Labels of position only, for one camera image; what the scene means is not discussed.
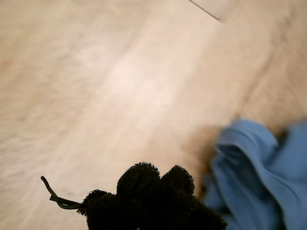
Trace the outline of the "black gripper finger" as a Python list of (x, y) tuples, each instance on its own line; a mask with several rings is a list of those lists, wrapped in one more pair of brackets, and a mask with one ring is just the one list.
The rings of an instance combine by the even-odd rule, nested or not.
[(146, 202), (160, 182), (158, 169), (140, 162), (125, 171), (115, 194), (95, 189), (83, 200), (77, 213), (86, 217), (90, 230), (137, 230), (146, 222)]
[(155, 195), (157, 230), (225, 230), (226, 221), (194, 196), (194, 180), (179, 165), (160, 179)]

